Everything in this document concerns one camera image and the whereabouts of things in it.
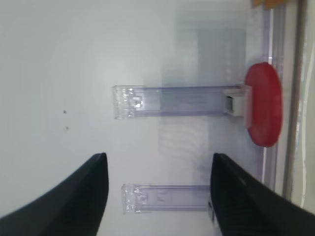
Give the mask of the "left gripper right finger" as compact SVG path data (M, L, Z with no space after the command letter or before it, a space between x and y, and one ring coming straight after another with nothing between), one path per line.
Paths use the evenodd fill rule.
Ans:
M313 236L315 216L253 178L223 153L213 156L210 202L224 236Z

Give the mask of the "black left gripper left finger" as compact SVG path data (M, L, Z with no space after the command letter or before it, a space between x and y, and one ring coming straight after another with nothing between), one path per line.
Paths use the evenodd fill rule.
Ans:
M95 236L109 193L105 153L88 159L59 185L0 219L2 236Z

